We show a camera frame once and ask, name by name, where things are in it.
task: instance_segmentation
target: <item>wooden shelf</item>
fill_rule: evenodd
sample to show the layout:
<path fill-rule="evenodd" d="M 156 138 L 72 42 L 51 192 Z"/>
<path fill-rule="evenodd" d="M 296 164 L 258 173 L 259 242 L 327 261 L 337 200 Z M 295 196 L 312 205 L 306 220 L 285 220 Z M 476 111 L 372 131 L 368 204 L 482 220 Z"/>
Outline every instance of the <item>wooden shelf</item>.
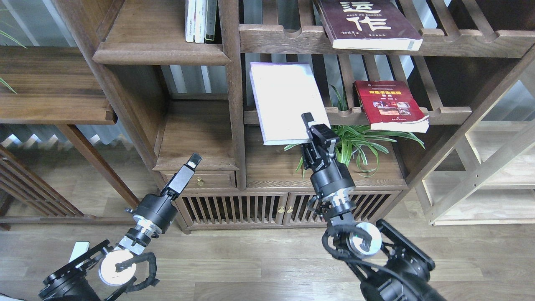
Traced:
<path fill-rule="evenodd" d="M 0 47 L 0 123 L 114 124 L 117 116 L 78 48 Z"/>
<path fill-rule="evenodd" d="M 299 1 L 301 28 L 297 31 L 285 30 L 281 25 L 240 24 L 241 52 L 281 53 L 281 54 L 383 54 L 415 56 L 466 56 L 466 57 L 522 57 L 535 43 L 535 32 L 527 29 L 493 30 L 480 8 L 469 8 L 469 14 L 475 20 L 477 29 L 459 29 L 447 7 L 433 7 L 437 12 L 437 23 L 445 29 L 423 28 L 422 22 L 412 1 L 400 1 L 401 10 L 412 25 L 419 30 L 423 43 L 419 51 L 364 51 L 333 49 L 323 26 L 314 26 L 311 1 Z M 271 10 L 263 12 L 275 15 L 276 6 L 264 7 Z"/>
<path fill-rule="evenodd" d="M 290 191 L 313 191 L 310 171 L 305 174 L 295 172 L 301 157 L 300 148 L 294 147 L 284 152 L 283 145 L 263 145 L 262 133 L 257 126 L 246 126 L 247 188 L 277 188 Z M 380 155 L 380 168 L 369 178 L 361 176 L 355 164 L 349 171 L 355 181 L 355 191 L 362 190 L 403 190 L 407 186 L 401 174 L 392 145 L 385 144 L 389 154 Z"/>
<path fill-rule="evenodd" d="M 480 122 L 468 134 L 484 162 L 528 122 Z M 482 189 L 535 189 L 535 149 L 529 149 L 490 177 Z"/>
<path fill-rule="evenodd" d="M 436 204 L 462 180 L 455 173 L 435 171 L 424 181 L 420 201 Z M 439 217 L 435 225 L 535 223 L 535 193 L 531 189 L 478 190 Z"/>
<path fill-rule="evenodd" d="M 230 63 L 221 44 L 187 43 L 184 31 L 184 1 L 126 0 L 93 60 L 119 65 Z"/>
<path fill-rule="evenodd" d="M 227 101 L 174 101 L 167 114 L 155 171 L 179 170 L 194 153 L 197 170 L 237 170 Z"/>

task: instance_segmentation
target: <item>potted plant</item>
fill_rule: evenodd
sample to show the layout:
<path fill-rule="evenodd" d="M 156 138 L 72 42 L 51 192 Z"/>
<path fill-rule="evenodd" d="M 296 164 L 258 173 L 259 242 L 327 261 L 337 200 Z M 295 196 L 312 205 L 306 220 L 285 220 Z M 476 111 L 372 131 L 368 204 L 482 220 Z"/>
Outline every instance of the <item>potted plant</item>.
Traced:
<path fill-rule="evenodd" d="M 331 85 L 338 98 L 337 107 L 339 110 L 347 110 L 347 100 L 342 97 L 336 87 Z M 352 159 L 356 161 L 356 165 L 360 170 L 360 175 L 363 177 L 371 177 L 379 169 L 379 153 L 388 154 L 388 149 L 379 144 L 380 141 L 397 142 L 393 137 L 405 138 L 414 140 L 419 143 L 423 148 L 424 143 L 413 133 L 399 132 L 399 131 L 377 131 L 371 130 L 370 125 L 333 125 L 332 130 L 340 137 L 340 142 L 335 149 L 337 159 L 341 163 L 349 166 Z M 284 150 L 287 151 L 292 147 L 299 144 L 287 145 Z M 365 149 L 369 149 L 375 156 L 376 166 L 374 168 L 364 169 L 368 166 L 369 161 L 364 152 Z M 301 169 L 303 166 L 303 157 L 299 161 L 295 172 Z"/>

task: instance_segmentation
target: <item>black cable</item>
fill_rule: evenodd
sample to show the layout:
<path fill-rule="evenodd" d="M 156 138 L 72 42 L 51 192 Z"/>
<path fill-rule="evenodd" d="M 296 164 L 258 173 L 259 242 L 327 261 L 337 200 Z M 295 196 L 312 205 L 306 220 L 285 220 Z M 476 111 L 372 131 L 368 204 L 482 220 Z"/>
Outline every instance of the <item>black cable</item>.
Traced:
<path fill-rule="evenodd" d="M 396 278 L 401 284 L 403 284 L 405 287 L 407 287 L 417 298 L 417 300 L 422 300 L 422 297 L 418 293 L 418 291 L 408 282 L 406 282 L 398 273 L 394 272 L 393 270 L 389 268 L 385 268 L 380 265 L 372 264 L 371 262 L 367 262 L 361 259 L 357 259 L 353 257 L 353 255 L 348 250 L 341 250 L 341 249 L 333 249 L 328 244 L 329 239 L 329 233 L 328 230 L 325 230 L 325 233 L 322 236 L 322 244 L 325 250 L 334 258 L 338 260 L 344 261 L 346 264 L 356 264 L 356 265 L 363 265 L 370 268 L 376 268 L 378 270 L 382 270 L 385 273 L 389 273 L 392 277 Z"/>
<path fill-rule="evenodd" d="M 148 261 L 149 263 L 149 276 L 140 284 L 133 285 L 132 287 L 126 289 L 126 292 L 139 291 L 148 287 L 149 285 L 155 287 L 158 282 L 160 282 L 160 280 L 156 279 L 156 256 L 152 252 L 144 253 L 121 263 L 115 264 L 115 267 L 117 268 L 117 271 L 120 272 L 132 264 L 138 264 L 139 262 L 143 261 Z"/>

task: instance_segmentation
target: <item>dark red book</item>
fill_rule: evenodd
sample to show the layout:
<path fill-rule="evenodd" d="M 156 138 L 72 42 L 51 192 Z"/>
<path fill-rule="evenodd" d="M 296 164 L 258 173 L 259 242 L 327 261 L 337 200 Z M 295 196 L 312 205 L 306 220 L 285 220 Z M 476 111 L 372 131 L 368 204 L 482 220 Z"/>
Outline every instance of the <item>dark red book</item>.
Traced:
<path fill-rule="evenodd" d="M 418 50 L 422 36 L 389 0 L 314 0 L 337 49 Z"/>
<path fill-rule="evenodd" d="M 357 80 L 355 89 L 372 130 L 427 132 L 429 116 L 420 110 L 403 81 Z"/>

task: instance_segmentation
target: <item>wooden floor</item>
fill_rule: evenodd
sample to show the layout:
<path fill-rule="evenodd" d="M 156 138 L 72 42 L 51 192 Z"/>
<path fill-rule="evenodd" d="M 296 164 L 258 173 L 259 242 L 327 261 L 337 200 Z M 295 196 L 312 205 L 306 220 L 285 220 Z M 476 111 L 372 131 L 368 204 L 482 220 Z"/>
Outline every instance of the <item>wooden floor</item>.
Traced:
<path fill-rule="evenodd" d="M 139 159 L 126 154 L 110 150 L 106 159 L 114 161 L 112 166 L 138 197 L 153 192 L 154 184 L 143 178 L 148 173 L 143 172 Z M 86 198 L 86 203 L 95 204 L 87 205 L 87 210 L 104 211 L 97 206 L 103 200 L 96 195 L 107 198 L 106 206 L 117 200 L 91 167 L 83 161 L 75 163 L 74 155 L 59 153 L 75 166 L 75 174 L 69 174 L 68 164 L 65 167 L 60 159 L 51 161 L 51 170 L 46 171 L 35 161 L 35 154 L 29 157 L 40 175 L 67 177 L 62 192 L 68 199 L 83 202 Z M 448 300 L 535 300 L 535 224 L 432 227 L 425 223 L 413 192 L 386 220 L 435 260 L 431 284 Z M 12 225 L 11 231 L 0 232 L 0 293 L 38 300 L 42 280 L 68 261 L 76 240 L 88 240 L 92 246 L 104 239 L 114 243 L 128 228 Z M 219 230 L 184 235 L 172 227 L 148 247 L 158 258 L 161 282 L 120 300 L 363 300 L 356 277 L 323 250 L 323 231 Z M 384 263 L 382 257 L 373 262 Z M 146 267 L 138 271 L 138 278 L 144 279 Z M 113 291 L 101 284 L 96 270 L 90 270 L 87 279 L 101 298 Z"/>

